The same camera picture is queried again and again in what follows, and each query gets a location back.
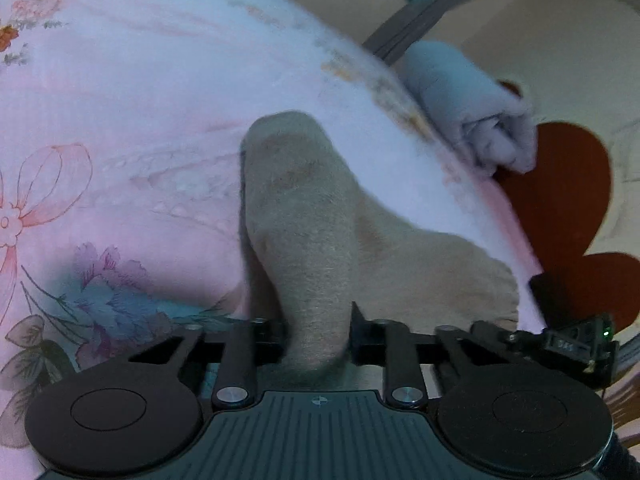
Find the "round black disc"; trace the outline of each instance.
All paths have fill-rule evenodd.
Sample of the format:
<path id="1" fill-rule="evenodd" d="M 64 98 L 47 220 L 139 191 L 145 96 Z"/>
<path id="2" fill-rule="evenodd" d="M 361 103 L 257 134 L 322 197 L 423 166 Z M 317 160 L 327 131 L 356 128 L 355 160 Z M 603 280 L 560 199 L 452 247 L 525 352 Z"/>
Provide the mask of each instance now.
<path id="1" fill-rule="evenodd" d="M 491 365 L 440 402 L 438 424 L 464 457 L 490 471 L 554 477 L 595 462 L 612 433 L 600 397 L 537 365 Z"/>
<path id="2" fill-rule="evenodd" d="M 175 377 L 101 379 L 52 384 L 31 403 L 25 430 L 47 465 L 89 477 L 132 474 L 175 456 L 202 424 L 197 398 Z"/>

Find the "bed sheet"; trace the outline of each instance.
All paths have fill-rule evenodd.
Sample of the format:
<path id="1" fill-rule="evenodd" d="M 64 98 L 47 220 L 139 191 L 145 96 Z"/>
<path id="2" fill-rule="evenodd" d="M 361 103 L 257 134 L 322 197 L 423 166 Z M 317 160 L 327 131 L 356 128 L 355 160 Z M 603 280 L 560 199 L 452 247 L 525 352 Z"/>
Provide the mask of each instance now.
<path id="1" fill-rule="evenodd" d="M 458 162 L 391 70 L 287 0 L 0 0 L 0 476 L 41 471 L 47 384 L 197 319 L 246 316 L 239 150 L 263 115 L 325 128 L 362 187 L 540 271 L 500 190 Z"/>

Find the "beige blanket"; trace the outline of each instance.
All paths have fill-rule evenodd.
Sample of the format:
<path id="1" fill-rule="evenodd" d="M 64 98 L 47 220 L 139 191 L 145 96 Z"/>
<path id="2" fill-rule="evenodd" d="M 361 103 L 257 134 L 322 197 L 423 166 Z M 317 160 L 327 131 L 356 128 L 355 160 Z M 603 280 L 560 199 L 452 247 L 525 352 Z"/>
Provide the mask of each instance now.
<path id="1" fill-rule="evenodd" d="M 283 361 L 262 371 L 264 387 L 377 387 L 347 364 L 352 301 L 369 319 L 422 333 L 516 319 L 516 282 L 503 263 L 461 237 L 415 228 L 385 210 L 308 115 L 284 112 L 254 123 L 243 174 L 252 312 L 281 311 L 292 336 Z"/>

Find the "black electronic device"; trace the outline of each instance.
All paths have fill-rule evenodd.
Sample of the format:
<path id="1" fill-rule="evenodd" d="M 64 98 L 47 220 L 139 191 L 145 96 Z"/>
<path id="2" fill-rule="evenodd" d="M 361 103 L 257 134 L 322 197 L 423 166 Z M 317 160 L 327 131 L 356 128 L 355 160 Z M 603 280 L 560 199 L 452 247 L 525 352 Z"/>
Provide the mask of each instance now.
<path id="1" fill-rule="evenodd" d="M 286 351 L 283 323 L 185 326 L 48 386 L 25 427 L 41 480 L 635 479 L 592 389 L 611 381 L 611 335 L 607 316 L 541 335 L 486 322 L 421 335 L 354 304 L 351 359 L 384 367 L 382 395 L 260 393 L 257 367 Z M 211 362 L 205 402 L 194 391 Z"/>

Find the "pink ribbon print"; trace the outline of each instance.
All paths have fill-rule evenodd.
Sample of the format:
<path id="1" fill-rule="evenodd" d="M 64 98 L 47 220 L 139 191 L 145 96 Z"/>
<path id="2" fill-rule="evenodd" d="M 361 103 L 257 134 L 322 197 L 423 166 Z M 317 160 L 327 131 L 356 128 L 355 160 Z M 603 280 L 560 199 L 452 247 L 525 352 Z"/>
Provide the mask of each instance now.
<path id="1" fill-rule="evenodd" d="M 15 203 L 6 200 L 0 173 L 0 251 L 6 248 L 0 267 L 0 325 L 14 295 L 20 233 L 66 213 L 87 189 L 92 175 L 91 158 L 82 144 L 47 146 L 29 156 L 20 167 Z"/>

